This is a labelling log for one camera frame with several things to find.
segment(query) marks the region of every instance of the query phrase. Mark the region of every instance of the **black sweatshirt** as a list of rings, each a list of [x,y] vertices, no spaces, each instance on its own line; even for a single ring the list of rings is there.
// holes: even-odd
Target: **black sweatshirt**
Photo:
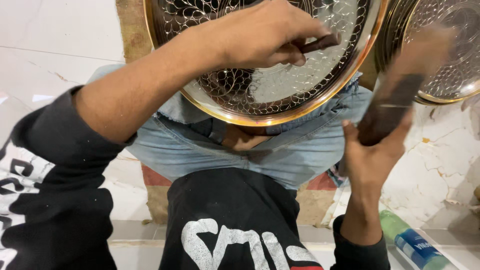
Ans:
[[[98,188],[131,144],[92,129],[72,105],[76,87],[21,119],[0,150],[0,269],[115,269],[107,239],[113,208]],[[161,269],[321,270],[299,240],[294,195],[268,176],[235,168],[190,173],[168,192]],[[341,269],[389,269],[384,239],[359,246],[334,222]]]

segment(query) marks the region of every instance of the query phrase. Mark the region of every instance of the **light blue jeans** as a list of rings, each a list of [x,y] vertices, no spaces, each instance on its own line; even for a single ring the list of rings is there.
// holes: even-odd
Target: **light blue jeans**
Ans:
[[[96,72],[90,81],[104,74]],[[281,133],[249,151],[233,152],[209,138],[216,119],[183,124],[161,113],[138,130],[127,150],[171,181],[191,172],[235,167],[268,175],[296,190],[341,159],[345,144],[341,122],[358,122],[372,96],[357,79],[309,114],[270,128]]]

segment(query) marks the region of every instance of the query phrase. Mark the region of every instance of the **red fabric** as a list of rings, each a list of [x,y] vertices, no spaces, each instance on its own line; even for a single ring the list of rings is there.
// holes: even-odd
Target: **red fabric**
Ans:
[[[145,185],[160,185],[160,186],[171,186],[172,182],[167,178],[161,176],[154,170],[142,164],[142,173],[144,175]]]
[[[307,189],[309,190],[336,190],[336,185],[332,179],[328,176],[327,172],[320,174],[313,178],[308,183]]]
[[[321,266],[292,266],[290,270],[324,270]]]

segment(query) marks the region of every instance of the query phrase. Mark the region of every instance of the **blue label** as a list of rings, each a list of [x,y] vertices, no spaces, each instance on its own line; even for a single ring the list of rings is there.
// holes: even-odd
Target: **blue label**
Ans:
[[[420,269],[435,256],[443,255],[413,229],[407,229],[395,237],[395,245],[400,248]]]

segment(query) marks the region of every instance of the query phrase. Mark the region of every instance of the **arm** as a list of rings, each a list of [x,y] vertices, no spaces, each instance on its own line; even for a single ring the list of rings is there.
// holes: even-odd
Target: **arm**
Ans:
[[[390,269],[378,201],[390,171],[405,152],[403,141],[411,118],[410,110],[389,136],[371,147],[359,142],[358,130],[352,123],[343,123],[352,195],[345,215],[334,222],[337,263],[332,269]]]
[[[196,77],[226,67],[303,65],[305,56],[288,43],[327,34],[320,21],[286,0],[263,1],[188,28],[154,53],[85,86],[74,103],[93,130],[124,142]]]
[[[0,149],[0,268],[115,268],[107,245],[113,202],[99,187],[137,128],[200,74],[304,63],[297,47],[283,44],[324,33],[318,20],[286,0],[265,1],[192,27],[25,116]]]

